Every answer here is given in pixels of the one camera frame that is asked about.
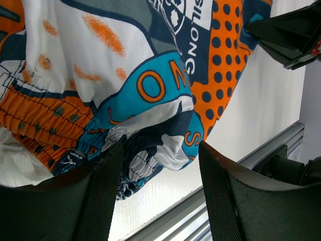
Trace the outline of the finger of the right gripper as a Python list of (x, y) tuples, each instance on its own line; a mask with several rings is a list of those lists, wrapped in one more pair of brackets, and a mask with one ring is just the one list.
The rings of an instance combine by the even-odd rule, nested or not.
[(259, 40), (259, 45), (285, 69), (295, 70), (320, 61), (320, 37), (289, 38), (279, 41)]
[(309, 52), (320, 40), (320, 1), (269, 19), (249, 23), (255, 38), (299, 53)]

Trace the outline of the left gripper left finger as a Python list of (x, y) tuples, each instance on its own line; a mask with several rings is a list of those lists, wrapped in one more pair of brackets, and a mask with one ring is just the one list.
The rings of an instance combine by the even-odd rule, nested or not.
[(1, 240), (108, 240), (123, 145), (36, 186), (1, 187)]

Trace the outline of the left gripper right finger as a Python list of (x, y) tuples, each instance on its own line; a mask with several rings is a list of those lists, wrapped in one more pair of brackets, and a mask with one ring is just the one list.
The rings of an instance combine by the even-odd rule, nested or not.
[(320, 240), (320, 182), (268, 178), (206, 142), (199, 162), (213, 240)]

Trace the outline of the blue orange patterned shorts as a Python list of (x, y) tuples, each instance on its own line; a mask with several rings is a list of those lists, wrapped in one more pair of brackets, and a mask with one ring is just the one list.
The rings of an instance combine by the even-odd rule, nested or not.
[(226, 109), (272, 1), (1, 1), (3, 184), (122, 143), (116, 200), (179, 171)]

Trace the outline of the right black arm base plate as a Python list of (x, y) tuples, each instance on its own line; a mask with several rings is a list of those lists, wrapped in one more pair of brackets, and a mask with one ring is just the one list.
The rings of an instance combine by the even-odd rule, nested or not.
[(277, 181), (305, 186), (320, 182), (320, 157), (307, 164), (286, 156), (287, 145), (282, 145), (263, 159), (252, 170)]

